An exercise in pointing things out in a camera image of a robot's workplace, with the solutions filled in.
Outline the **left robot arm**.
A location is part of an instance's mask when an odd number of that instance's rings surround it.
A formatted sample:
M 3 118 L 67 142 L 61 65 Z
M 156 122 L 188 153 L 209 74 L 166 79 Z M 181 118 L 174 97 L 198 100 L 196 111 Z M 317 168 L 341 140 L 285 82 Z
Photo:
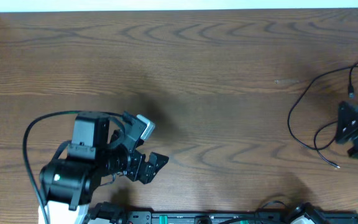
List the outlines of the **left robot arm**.
M 40 171 L 39 222 L 83 223 L 103 177 L 123 175 L 150 183 L 169 161 L 167 156 L 155 152 L 146 156 L 137 150 L 154 128 L 141 114 L 77 112 L 72 138 Z

